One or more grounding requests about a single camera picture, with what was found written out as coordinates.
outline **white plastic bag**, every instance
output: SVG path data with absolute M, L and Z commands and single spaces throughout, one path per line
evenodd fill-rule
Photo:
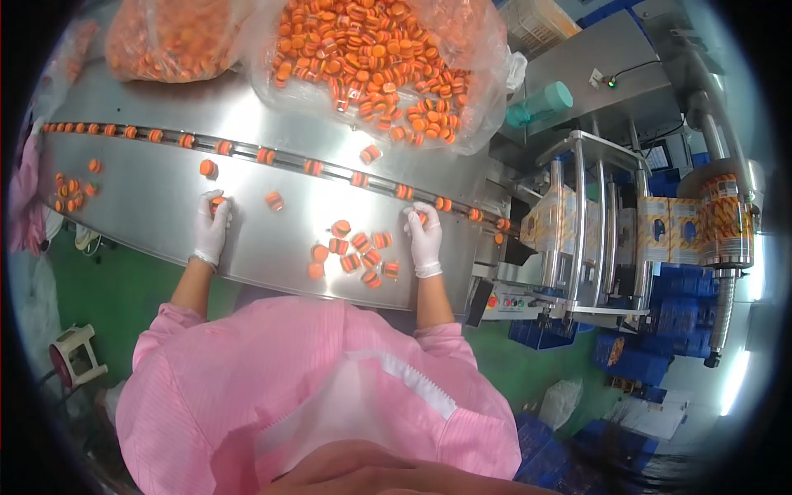
M 525 69 L 528 59 L 518 51 L 508 54 L 508 76 L 506 76 L 506 94 L 515 93 L 525 82 Z
M 553 431 L 561 428 L 572 416 L 572 412 L 581 402 L 583 397 L 583 380 L 559 380 L 547 389 L 542 408 L 539 410 L 539 420 L 550 426 Z

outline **clear plastic bag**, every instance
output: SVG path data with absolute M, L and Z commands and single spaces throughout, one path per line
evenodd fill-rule
M 560 380 L 547 389 L 542 408 L 539 410 L 539 420 L 553 431 L 561 428 L 572 416 L 577 405 L 583 397 L 583 380 Z
M 503 124 L 509 51 L 489 0 L 272 0 L 254 18 L 241 44 L 267 105 L 457 154 Z
M 32 118 L 49 120 L 66 100 L 66 93 L 80 75 L 88 47 L 99 25 L 93 19 L 74 21 L 66 28 L 52 52 L 32 98 Z
M 110 73 L 190 82 L 219 76 L 238 59 L 234 45 L 253 0 L 124 0 L 105 41 Z

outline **gloved hand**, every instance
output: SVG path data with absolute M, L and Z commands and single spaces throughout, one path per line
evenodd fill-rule
M 421 225 L 416 210 L 426 214 L 426 225 Z M 410 250 L 413 252 L 415 275 L 419 279 L 439 275 L 440 269 L 440 241 L 443 240 L 443 229 L 440 228 L 440 219 L 437 210 L 431 205 L 416 201 L 411 208 L 405 208 L 407 224 L 404 231 L 413 237 Z
M 198 200 L 198 212 L 195 222 L 196 248 L 192 252 L 213 267 L 220 262 L 220 254 L 226 244 L 226 229 L 231 225 L 231 199 L 218 205 L 215 218 L 211 217 L 211 200 L 223 195 L 222 189 L 205 192 Z

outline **worker's left hand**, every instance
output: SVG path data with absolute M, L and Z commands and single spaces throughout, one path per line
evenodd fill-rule
M 216 267 L 220 262 L 220 254 L 226 244 L 226 229 L 231 225 L 231 199 L 226 199 L 217 207 L 215 218 L 211 217 L 211 201 L 222 196 L 223 190 L 205 192 L 198 200 L 198 212 L 195 221 L 195 251 L 197 257 Z

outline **printed packaging film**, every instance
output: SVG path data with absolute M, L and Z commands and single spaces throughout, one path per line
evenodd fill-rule
M 748 206 L 740 202 L 737 178 L 726 174 L 710 179 L 702 186 L 701 197 L 698 218 L 702 262 L 723 256 L 753 258 L 753 217 Z
M 668 198 L 638 198 L 638 252 L 646 261 L 668 261 Z
M 595 264 L 599 249 L 600 211 L 597 203 L 586 200 L 586 238 L 584 261 Z M 564 186 L 550 188 L 547 194 L 523 218 L 520 242 L 535 251 L 558 250 L 572 255 L 577 232 L 577 195 Z
M 668 198 L 671 226 L 668 231 L 668 261 L 699 264 L 699 200 Z

